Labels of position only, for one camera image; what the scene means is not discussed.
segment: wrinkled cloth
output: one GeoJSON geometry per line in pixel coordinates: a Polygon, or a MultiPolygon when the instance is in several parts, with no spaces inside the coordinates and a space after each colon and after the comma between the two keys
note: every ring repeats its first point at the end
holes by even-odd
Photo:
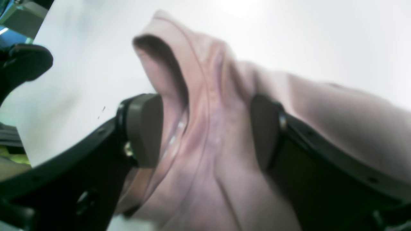
{"type": "Polygon", "coordinates": [[[348,155],[411,182],[411,115],[383,99],[239,62],[223,41],[165,12],[133,45],[164,102],[161,160],[130,172],[117,213],[159,230],[300,230],[257,163],[249,113],[256,94],[348,155]]]}

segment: white background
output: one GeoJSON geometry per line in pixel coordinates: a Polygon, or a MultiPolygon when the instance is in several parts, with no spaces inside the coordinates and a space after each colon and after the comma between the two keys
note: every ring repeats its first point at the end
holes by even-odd
{"type": "MultiPolygon", "coordinates": [[[[411,110],[408,0],[55,0],[35,39],[53,54],[53,67],[0,109],[33,165],[113,117],[123,99],[153,92],[131,41],[158,9],[227,41],[239,59],[411,110]]],[[[133,225],[117,219],[111,229],[133,225]]]]}

